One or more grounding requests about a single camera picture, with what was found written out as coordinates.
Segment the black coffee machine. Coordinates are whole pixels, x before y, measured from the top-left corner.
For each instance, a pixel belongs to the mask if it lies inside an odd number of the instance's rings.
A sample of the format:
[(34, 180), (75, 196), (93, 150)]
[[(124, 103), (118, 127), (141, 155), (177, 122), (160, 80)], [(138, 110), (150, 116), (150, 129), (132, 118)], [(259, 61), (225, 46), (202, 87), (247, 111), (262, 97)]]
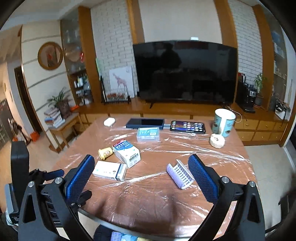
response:
[(252, 84), (246, 82), (246, 75), (238, 73), (238, 84), (235, 102), (246, 113), (255, 113), (254, 103), (257, 90)]

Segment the right potted plant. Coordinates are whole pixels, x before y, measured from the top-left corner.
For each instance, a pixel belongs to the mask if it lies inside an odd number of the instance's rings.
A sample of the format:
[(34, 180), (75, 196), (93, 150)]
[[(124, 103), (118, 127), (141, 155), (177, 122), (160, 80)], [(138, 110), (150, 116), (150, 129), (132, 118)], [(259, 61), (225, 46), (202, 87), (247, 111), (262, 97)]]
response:
[(254, 84), (256, 87), (256, 99), (255, 99), (255, 105), (258, 107), (262, 107), (262, 90), (263, 90), (263, 81), (266, 80), (266, 77), (263, 76), (262, 73), (259, 73), (254, 80)]

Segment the stack of books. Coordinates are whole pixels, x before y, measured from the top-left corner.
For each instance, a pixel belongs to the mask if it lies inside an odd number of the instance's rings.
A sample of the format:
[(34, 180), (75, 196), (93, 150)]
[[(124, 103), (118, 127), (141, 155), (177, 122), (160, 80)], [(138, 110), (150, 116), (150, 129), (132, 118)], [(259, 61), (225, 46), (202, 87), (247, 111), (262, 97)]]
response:
[(61, 112), (58, 108), (48, 108), (44, 112), (44, 122), (50, 128), (58, 128), (63, 123), (65, 123), (65, 119), (62, 117)]

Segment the red white blue medicine box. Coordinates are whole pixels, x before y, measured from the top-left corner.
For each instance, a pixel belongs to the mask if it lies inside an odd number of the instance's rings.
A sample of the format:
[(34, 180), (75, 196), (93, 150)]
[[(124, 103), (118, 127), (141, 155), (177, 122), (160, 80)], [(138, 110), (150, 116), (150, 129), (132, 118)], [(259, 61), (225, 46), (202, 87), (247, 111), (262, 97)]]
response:
[(128, 168), (132, 168), (141, 160), (139, 149), (127, 140), (121, 140), (112, 145), (112, 150), (116, 157), (125, 163)]

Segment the white teal ceramic mug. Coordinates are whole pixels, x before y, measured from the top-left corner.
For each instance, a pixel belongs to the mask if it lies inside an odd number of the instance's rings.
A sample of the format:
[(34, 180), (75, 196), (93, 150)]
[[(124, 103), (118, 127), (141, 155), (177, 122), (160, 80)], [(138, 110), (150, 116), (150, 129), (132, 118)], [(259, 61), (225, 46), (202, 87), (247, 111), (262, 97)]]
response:
[(219, 108), (214, 112), (214, 122), (212, 124), (212, 132), (222, 135), (224, 138), (230, 135), (236, 115), (234, 112)]

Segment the smartphone with lit screen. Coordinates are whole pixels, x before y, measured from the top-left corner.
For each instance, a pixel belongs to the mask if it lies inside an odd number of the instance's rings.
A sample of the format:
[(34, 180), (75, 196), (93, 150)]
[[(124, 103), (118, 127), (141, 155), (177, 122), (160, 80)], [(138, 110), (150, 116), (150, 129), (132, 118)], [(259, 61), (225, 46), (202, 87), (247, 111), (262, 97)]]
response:
[(180, 120), (171, 121), (170, 131), (184, 132), (184, 133), (198, 133), (198, 134), (206, 133), (204, 123), (192, 122), (192, 121), (180, 121)]

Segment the round framed wall picture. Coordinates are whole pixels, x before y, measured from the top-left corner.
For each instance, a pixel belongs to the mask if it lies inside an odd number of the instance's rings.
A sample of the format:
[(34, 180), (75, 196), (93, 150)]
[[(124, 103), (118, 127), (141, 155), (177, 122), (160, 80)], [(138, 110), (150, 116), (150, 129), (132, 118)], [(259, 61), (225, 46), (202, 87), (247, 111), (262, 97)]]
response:
[(38, 51), (38, 63), (45, 70), (57, 69), (63, 61), (62, 48), (55, 42), (46, 42)]

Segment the glass display shelf cabinet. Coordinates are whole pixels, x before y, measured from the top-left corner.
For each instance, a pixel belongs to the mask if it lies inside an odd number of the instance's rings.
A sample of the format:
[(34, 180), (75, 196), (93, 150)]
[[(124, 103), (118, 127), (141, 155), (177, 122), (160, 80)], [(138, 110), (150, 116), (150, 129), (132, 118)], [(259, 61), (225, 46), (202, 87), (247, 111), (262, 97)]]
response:
[(69, 85), (77, 105), (93, 102), (82, 49), (78, 9), (60, 21), (62, 49)]

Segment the large black television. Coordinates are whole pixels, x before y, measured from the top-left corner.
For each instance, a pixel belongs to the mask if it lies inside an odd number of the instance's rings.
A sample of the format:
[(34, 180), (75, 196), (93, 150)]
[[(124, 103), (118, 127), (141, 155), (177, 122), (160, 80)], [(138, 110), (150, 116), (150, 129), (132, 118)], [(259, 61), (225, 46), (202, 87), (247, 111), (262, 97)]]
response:
[(202, 41), (135, 44), (138, 97), (147, 102), (232, 104), (237, 49)]

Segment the dark blue phone case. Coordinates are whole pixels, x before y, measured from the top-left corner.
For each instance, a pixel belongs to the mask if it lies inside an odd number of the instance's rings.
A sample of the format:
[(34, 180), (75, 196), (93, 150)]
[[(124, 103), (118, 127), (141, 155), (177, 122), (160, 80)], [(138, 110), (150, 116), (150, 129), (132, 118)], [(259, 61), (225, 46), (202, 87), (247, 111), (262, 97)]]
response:
[(126, 123), (126, 128), (164, 128), (165, 120), (160, 118), (131, 118)]

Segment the giraffe picture canvas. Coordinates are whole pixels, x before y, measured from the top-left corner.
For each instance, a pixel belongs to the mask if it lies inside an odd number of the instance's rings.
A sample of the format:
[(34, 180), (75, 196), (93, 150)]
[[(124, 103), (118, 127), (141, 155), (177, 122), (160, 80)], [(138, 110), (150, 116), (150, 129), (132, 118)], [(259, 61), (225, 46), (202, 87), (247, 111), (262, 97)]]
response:
[(109, 80), (111, 89), (122, 89), (134, 98), (132, 67), (125, 66), (109, 70)]

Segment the potted green plant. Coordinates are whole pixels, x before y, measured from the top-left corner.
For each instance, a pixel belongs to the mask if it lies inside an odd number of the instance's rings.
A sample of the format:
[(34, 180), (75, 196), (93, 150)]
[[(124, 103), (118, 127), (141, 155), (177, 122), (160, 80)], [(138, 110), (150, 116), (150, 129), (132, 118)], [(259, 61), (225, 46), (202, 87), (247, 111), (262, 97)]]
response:
[(69, 106), (69, 93), (63, 87), (57, 96), (52, 96), (47, 99), (48, 106), (54, 106), (59, 109), (63, 119), (68, 118), (71, 115)]

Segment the black trash bin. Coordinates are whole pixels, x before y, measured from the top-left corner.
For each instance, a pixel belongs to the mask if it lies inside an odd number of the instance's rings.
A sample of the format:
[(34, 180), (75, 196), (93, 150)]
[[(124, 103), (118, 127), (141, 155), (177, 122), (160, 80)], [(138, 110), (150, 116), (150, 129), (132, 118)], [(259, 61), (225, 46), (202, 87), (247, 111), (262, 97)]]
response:
[(96, 229), (93, 240), (95, 241), (147, 241), (149, 239), (143, 237), (136, 237), (121, 232), (116, 232), (103, 225), (99, 225)]

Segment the clear plastic floss box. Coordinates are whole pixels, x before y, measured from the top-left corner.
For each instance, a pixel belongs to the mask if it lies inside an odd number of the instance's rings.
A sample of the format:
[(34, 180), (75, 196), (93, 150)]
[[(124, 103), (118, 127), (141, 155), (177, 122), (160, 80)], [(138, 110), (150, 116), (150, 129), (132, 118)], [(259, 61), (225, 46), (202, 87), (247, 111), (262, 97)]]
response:
[(156, 141), (160, 140), (159, 137), (159, 128), (138, 128), (137, 130), (137, 141), (140, 143), (148, 142), (148, 141)]

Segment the floral picture on stand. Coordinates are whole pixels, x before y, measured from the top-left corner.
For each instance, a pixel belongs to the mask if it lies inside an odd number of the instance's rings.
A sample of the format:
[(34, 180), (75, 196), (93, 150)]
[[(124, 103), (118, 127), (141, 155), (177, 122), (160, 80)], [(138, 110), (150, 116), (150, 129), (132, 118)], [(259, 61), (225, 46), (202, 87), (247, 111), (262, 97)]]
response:
[(113, 89), (109, 91), (103, 91), (102, 103), (131, 103), (130, 95), (124, 89)]

